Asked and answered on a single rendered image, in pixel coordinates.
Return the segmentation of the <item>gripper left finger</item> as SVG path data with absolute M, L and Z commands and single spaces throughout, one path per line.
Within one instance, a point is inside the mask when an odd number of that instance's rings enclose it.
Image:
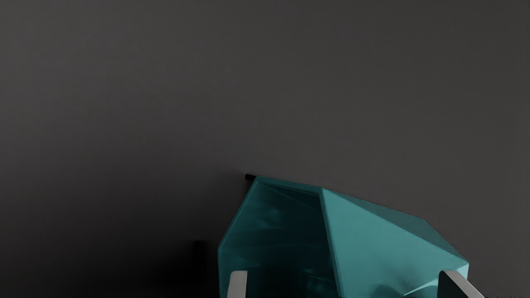
M 227 298 L 247 298 L 247 270 L 235 270 L 230 275 Z

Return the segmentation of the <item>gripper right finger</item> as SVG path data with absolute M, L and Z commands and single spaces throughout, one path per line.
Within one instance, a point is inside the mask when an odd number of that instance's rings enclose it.
M 485 298 L 461 273 L 442 270 L 438 276 L 438 298 Z

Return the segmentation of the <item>teal faceted mug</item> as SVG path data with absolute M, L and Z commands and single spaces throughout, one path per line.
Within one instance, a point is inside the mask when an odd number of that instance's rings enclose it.
M 218 247 L 219 294 L 248 272 L 248 298 L 434 298 L 469 262 L 427 221 L 339 192 L 256 177 Z

